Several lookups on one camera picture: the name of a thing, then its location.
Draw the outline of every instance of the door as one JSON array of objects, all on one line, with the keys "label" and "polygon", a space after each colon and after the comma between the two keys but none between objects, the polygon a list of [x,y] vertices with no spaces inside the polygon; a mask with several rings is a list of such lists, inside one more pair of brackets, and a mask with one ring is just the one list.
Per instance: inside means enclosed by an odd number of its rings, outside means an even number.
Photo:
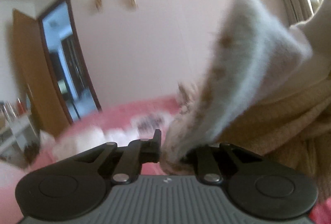
[{"label": "door", "polygon": [[72,82],[75,86],[77,95],[80,97],[87,85],[84,80],[85,75],[83,73],[82,65],[75,50],[73,35],[68,36],[62,40],[61,43]]},{"label": "door", "polygon": [[71,96],[68,81],[66,79],[66,76],[64,74],[59,53],[58,52],[50,52],[49,57],[52,62],[53,70],[55,73],[56,80],[59,85],[60,92],[62,93],[62,96],[65,101],[72,100],[73,97]]},{"label": "door", "polygon": [[39,24],[35,19],[14,9],[13,32],[15,62],[29,90],[41,128],[57,136],[70,122],[48,70]]}]

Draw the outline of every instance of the gray grip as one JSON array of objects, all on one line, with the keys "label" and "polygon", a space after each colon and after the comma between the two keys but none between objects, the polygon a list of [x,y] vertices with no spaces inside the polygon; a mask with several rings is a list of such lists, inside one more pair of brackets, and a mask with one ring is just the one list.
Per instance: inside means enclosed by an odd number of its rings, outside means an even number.
[{"label": "gray grip", "polygon": [[[26,217],[21,224],[54,222]],[[289,221],[254,218],[235,207],[219,187],[199,183],[195,176],[144,176],[113,187],[98,208],[58,224],[312,224],[308,217]]]}]

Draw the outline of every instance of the white wall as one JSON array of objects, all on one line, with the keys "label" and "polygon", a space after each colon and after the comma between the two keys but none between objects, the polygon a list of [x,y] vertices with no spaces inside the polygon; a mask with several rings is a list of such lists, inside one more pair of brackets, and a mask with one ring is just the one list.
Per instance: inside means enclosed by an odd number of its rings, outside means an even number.
[{"label": "white wall", "polygon": [[[37,12],[53,0],[36,0]],[[282,0],[263,0],[287,22]],[[210,45],[230,0],[72,0],[77,32],[102,106],[176,91],[177,82],[204,72]]]},{"label": "white wall", "polygon": [[57,31],[43,22],[46,44],[49,50],[58,50],[61,47],[61,40]]},{"label": "white wall", "polygon": [[67,27],[64,27],[63,29],[61,29],[59,31],[59,36],[60,39],[63,40],[65,38],[67,38],[68,36],[72,35],[72,28],[71,25],[68,25]]},{"label": "white wall", "polygon": [[12,102],[23,93],[11,49],[13,8],[32,17],[35,16],[32,0],[0,0],[0,100]]}]

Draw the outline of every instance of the white shelf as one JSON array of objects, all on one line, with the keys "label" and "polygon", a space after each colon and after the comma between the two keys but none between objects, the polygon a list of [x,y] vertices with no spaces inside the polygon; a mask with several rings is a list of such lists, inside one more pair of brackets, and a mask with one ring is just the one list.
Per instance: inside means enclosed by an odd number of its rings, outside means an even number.
[{"label": "white shelf", "polygon": [[16,142],[15,136],[10,136],[4,143],[0,145],[0,154],[3,153],[8,147]]},{"label": "white shelf", "polygon": [[0,135],[2,135],[6,131],[11,132],[11,136],[7,138],[1,145],[0,145],[0,154],[2,154],[5,150],[7,150],[10,146],[12,146],[14,143],[17,142],[17,138],[22,135],[22,131],[27,128],[32,128],[32,131],[34,132],[34,129],[31,125],[29,116],[31,115],[31,112],[27,112],[24,115],[16,118],[13,122],[9,122],[9,124],[5,127],[3,127],[0,130]]}]

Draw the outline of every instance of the white pillow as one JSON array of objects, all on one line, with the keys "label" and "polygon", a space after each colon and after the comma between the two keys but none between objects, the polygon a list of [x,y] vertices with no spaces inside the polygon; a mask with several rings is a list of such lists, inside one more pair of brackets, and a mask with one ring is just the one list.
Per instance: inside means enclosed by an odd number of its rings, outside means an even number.
[{"label": "white pillow", "polygon": [[46,131],[40,131],[40,149],[47,148],[56,143],[54,137]]},{"label": "white pillow", "polygon": [[53,147],[52,154],[57,161],[60,161],[104,143],[106,140],[102,129],[92,126],[79,134],[61,139]]},{"label": "white pillow", "polygon": [[116,142],[118,147],[127,146],[131,141],[138,140],[139,132],[137,128],[126,131],[122,129],[110,129],[105,133],[107,142]]}]

